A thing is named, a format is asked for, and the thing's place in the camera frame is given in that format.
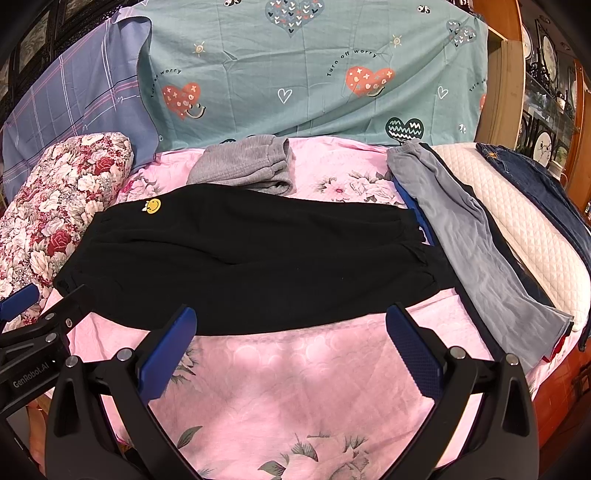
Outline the blue plaid pillow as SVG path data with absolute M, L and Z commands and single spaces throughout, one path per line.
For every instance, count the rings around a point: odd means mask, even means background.
M 152 161 L 159 139 L 137 78 L 150 33 L 148 19 L 116 13 L 58 56 L 28 89 L 2 127 L 9 201 L 44 150 L 69 137 L 120 132 L 132 145 L 132 171 Z

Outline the black pants with smiley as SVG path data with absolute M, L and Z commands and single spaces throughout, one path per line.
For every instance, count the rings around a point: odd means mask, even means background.
M 321 326 L 453 288 L 414 212 L 188 185 L 98 213 L 54 279 L 86 286 L 119 325 L 160 328 L 180 307 L 201 336 Z

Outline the grey-blue pants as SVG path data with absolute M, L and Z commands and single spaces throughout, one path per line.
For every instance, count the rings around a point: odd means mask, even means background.
M 435 153 L 416 141 L 393 147 L 387 165 L 414 198 L 484 325 L 523 370 L 551 353 L 571 316 L 534 299 L 494 243 L 484 208 Z

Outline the red floral rolled quilt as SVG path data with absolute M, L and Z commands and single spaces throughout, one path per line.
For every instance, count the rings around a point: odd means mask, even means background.
M 133 162 L 119 132 L 71 137 L 48 147 L 1 217 L 1 298 L 33 284 L 39 299 L 5 330 L 37 321 L 53 280 L 96 213 L 110 206 Z

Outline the teal heart-print sheet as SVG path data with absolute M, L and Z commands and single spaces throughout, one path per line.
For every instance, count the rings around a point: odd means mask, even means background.
M 252 135 L 475 138 L 487 25 L 447 1 L 143 1 L 137 64 L 164 150 Z

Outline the folded light grey pants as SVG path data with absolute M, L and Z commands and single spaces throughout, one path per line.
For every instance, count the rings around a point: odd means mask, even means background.
M 187 184 L 216 184 L 273 195 L 294 188 L 290 140 L 253 135 L 204 150 L 189 171 Z

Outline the wooden display cabinet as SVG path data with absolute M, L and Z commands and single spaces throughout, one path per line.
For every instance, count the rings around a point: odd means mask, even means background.
M 489 28 L 489 93 L 480 142 L 500 144 L 551 170 L 590 213 L 590 22 L 578 2 L 475 1 Z

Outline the cream quilted mattress pad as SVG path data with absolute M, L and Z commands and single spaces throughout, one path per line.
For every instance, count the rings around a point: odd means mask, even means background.
M 547 217 L 477 151 L 474 143 L 434 148 L 453 174 L 470 185 L 502 235 L 554 306 L 573 316 L 573 330 L 587 323 L 588 270 L 569 241 Z

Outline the pink floral bed sheet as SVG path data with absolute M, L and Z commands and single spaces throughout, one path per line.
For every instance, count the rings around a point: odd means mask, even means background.
M 401 206 L 386 180 L 386 147 L 332 137 L 293 139 L 291 198 Z M 474 143 L 435 150 L 472 184 L 513 252 L 552 303 L 574 317 L 560 353 L 528 374 L 530 391 L 575 348 L 586 322 L 590 278 L 578 254 Z M 202 149 L 164 153 L 133 175 L 116 203 L 182 186 Z M 525 220 L 505 223 L 501 200 Z M 408 308 L 421 326 L 473 357 L 492 359 L 455 289 Z M 433 401 L 421 395 L 386 332 L 385 313 L 286 333 L 195 337 L 150 407 L 198 473 L 209 479 L 378 479 L 404 450 Z M 110 359 L 147 334 L 95 313 L 68 335 L 83 361 Z

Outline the royal blue garment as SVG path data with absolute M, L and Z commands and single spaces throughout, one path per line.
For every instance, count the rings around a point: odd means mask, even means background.
M 432 246 L 438 246 L 438 239 L 417 200 L 407 192 L 397 178 L 393 179 L 393 183 L 407 207 L 415 213 L 417 222 L 422 228 L 427 242 Z

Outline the dark blue jeans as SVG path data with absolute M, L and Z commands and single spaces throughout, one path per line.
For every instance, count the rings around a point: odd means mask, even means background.
M 590 277 L 590 228 L 568 198 L 560 182 L 540 163 L 501 145 L 476 144 L 477 151 L 505 179 L 526 196 L 569 241 L 585 264 Z M 589 349 L 588 320 L 579 334 L 578 349 Z

